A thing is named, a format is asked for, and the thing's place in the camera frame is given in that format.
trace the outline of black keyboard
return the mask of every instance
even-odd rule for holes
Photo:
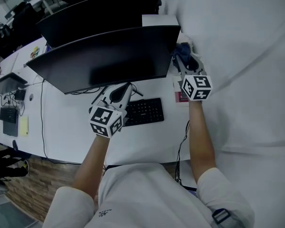
[[[16,108],[1,107],[0,120],[15,124],[17,121],[18,111]]]
[[[129,119],[125,127],[162,122],[162,101],[160,98],[129,102],[126,111]]]

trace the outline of monitor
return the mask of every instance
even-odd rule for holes
[[[48,44],[66,43],[113,30],[141,27],[141,0],[86,0],[37,23]]]
[[[122,29],[57,47],[27,65],[65,94],[166,77],[180,26]]]
[[[16,91],[18,88],[24,88],[27,83],[26,80],[14,73],[7,74],[0,78],[0,95]]]

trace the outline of sticky note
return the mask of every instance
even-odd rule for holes
[[[20,117],[20,129],[19,134],[20,136],[27,136],[29,133],[29,116],[22,116]]]

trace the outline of white cloth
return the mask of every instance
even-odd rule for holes
[[[175,182],[160,164],[109,169],[99,187],[99,209],[92,198],[69,187],[57,190],[44,228],[210,228],[210,209],[225,208],[253,227],[254,213],[217,169],[199,179],[196,198]]]

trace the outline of mouse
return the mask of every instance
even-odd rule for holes
[[[18,151],[18,146],[16,144],[16,140],[13,140],[13,148],[15,151]]]

